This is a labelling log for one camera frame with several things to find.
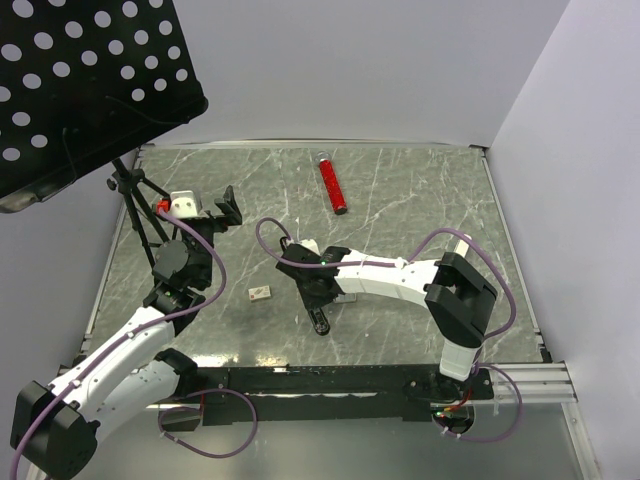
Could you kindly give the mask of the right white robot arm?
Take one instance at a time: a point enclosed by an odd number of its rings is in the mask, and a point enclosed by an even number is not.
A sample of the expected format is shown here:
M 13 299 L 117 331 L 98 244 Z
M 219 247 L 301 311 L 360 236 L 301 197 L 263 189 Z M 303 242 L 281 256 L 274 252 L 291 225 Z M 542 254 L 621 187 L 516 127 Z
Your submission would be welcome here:
M 410 262 L 339 246 L 318 254 L 293 242 L 276 269 L 294 280 L 319 335 L 330 331 L 323 308 L 340 295 L 370 294 L 426 308 L 444 337 L 438 390 L 458 398 L 470 388 L 497 291 L 462 255 L 447 252 L 436 260 Z

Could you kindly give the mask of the black stapler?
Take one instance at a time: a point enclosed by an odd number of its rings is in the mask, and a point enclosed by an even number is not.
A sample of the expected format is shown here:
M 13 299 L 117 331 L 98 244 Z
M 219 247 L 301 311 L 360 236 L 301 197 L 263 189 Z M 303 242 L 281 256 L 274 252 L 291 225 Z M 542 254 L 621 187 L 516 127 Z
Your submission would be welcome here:
M 330 332 L 330 323 L 321 307 L 315 307 L 307 310 L 312 327 L 316 334 L 320 336 L 328 335 Z

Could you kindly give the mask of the white stapler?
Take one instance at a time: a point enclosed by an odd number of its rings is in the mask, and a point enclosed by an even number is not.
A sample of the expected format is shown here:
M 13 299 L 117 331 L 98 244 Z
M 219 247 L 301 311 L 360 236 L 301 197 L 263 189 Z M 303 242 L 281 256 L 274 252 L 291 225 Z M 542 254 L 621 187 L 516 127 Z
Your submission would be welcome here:
M 463 241 L 459 240 L 454 248 L 454 252 L 461 257 L 465 257 L 469 251 L 469 245 Z

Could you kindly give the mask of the white staple box sleeve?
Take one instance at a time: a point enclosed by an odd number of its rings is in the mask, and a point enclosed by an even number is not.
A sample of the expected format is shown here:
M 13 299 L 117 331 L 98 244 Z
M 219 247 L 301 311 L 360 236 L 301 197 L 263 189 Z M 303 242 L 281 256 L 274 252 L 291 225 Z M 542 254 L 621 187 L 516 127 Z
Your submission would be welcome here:
M 249 300 L 251 302 L 257 302 L 272 298 L 271 287 L 269 285 L 263 285 L 259 287 L 253 287 L 248 290 Z

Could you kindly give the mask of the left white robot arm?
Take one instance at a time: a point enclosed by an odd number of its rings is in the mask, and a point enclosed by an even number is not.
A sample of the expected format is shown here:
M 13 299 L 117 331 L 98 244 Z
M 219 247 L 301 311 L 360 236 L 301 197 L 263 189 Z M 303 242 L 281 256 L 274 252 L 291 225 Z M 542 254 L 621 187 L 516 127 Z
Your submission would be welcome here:
M 26 459 L 53 479 L 72 479 L 100 443 L 139 411 L 165 398 L 184 402 L 194 396 L 196 363 L 167 345 L 224 291 L 202 294 L 214 269 L 220 282 L 227 282 L 213 239 L 241 225 L 242 215 L 232 187 L 215 204 L 217 216 L 203 210 L 190 190 L 158 203 L 158 216 L 180 230 L 181 238 L 160 245 L 152 291 L 111 338 L 48 384 L 33 381 L 21 390 L 10 438 L 15 451 L 10 478 L 17 478 Z

